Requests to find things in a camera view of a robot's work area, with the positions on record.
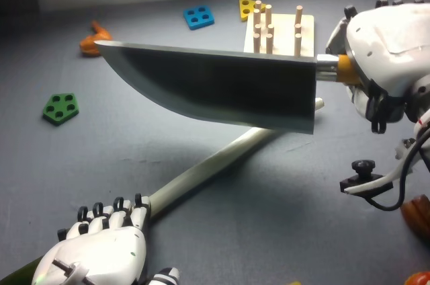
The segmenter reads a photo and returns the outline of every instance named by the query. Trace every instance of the table surface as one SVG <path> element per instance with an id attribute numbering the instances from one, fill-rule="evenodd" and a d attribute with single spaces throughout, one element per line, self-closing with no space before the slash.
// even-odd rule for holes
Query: table surface
<path id="1" fill-rule="evenodd" d="M 315 51 L 346 5 L 375 0 L 262 0 L 274 13 L 303 5 L 315 17 Z M 248 128 L 169 112 L 128 86 L 78 43 L 98 19 L 116 40 L 241 51 L 239 0 L 183 0 L 57 12 L 3 20 L 0 38 L 0 278 L 45 254 L 81 205 L 151 194 Z M 209 5 L 215 24 L 190 31 L 185 8 Z M 73 92 L 80 114 L 59 127 L 41 118 L 53 93 Z M 156 221 L 149 271 L 181 270 L 182 284 L 402 284 L 430 269 L 430 252 L 399 211 L 382 212 L 339 191 L 351 162 L 376 172 L 396 165 L 394 148 L 413 133 L 404 119 L 370 131 L 344 86 L 319 82 L 326 107 L 314 135 L 287 133 Z M 426 192 L 422 163 L 406 198 Z M 379 201 L 396 201 L 398 188 Z"/>

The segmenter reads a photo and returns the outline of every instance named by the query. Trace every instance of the green pentagon block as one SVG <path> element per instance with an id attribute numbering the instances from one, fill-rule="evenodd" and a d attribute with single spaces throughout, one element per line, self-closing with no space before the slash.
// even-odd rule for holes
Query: green pentagon block
<path id="1" fill-rule="evenodd" d="M 51 95 L 43 108 L 43 118 L 55 126 L 60 126 L 78 113 L 79 107 L 74 93 Z"/>

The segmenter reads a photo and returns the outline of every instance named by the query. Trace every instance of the wooden peg board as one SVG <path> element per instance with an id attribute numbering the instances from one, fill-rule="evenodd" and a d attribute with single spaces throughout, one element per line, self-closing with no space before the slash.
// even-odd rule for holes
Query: wooden peg board
<path id="1" fill-rule="evenodd" d="M 267 28 L 264 13 L 261 14 L 261 46 L 260 53 L 266 53 Z M 273 54 L 294 56 L 294 22 L 295 14 L 272 14 L 271 23 L 275 27 L 273 36 Z M 253 45 L 253 14 L 248 16 L 247 33 L 243 52 L 254 52 Z M 314 56 L 314 17 L 302 15 L 302 49 L 300 56 Z"/>

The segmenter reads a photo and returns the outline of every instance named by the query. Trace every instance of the yellow triangle block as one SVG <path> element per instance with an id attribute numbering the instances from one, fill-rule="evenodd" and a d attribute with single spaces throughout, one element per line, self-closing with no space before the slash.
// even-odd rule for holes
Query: yellow triangle block
<path id="1" fill-rule="evenodd" d="M 248 20 L 249 13 L 253 13 L 255 8 L 255 1 L 252 0 L 239 0 L 239 9 L 241 11 L 242 22 Z M 266 4 L 261 4 L 261 11 L 266 10 Z"/>

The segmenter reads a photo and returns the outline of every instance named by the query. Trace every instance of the wooden peg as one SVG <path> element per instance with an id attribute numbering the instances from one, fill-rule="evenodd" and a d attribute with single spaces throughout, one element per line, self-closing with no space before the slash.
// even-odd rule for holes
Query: wooden peg
<path id="1" fill-rule="evenodd" d="M 254 33 L 254 53 L 260 53 L 260 34 Z"/>
<path id="2" fill-rule="evenodd" d="M 302 12 L 303 12 L 303 6 L 297 6 L 296 7 L 296 22 L 294 24 L 300 24 L 302 23 Z"/>
<path id="3" fill-rule="evenodd" d="M 267 33 L 269 33 L 271 35 L 275 35 L 275 26 L 273 26 L 273 24 L 269 24 L 267 26 Z"/>
<path id="4" fill-rule="evenodd" d="M 302 33 L 302 24 L 296 24 L 294 26 L 294 34 L 301 34 Z"/>
<path id="5" fill-rule="evenodd" d="M 254 26 L 254 33 L 261 35 L 261 25 L 260 24 L 257 24 Z"/>
<path id="6" fill-rule="evenodd" d="M 255 8 L 261 11 L 261 1 L 255 1 Z"/>
<path id="7" fill-rule="evenodd" d="M 261 12 L 259 9 L 254 9 L 254 26 L 260 24 L 261 21 Z"/>
<path id="8" fill-rule="evenodd" d="M 294 35 L 294 56 L 300 56 L 300 51 L 302 49 L 302 35 Z"/>
<path id="9" fill-rule="evenodd" d="M 266 35 L 266 54 L 273 54 L 273 35 Z"/>
<path id="10" fill-rule="evenodd" d="M 271 5 L 266 5 L 266 28 L 271 24 Z"/>

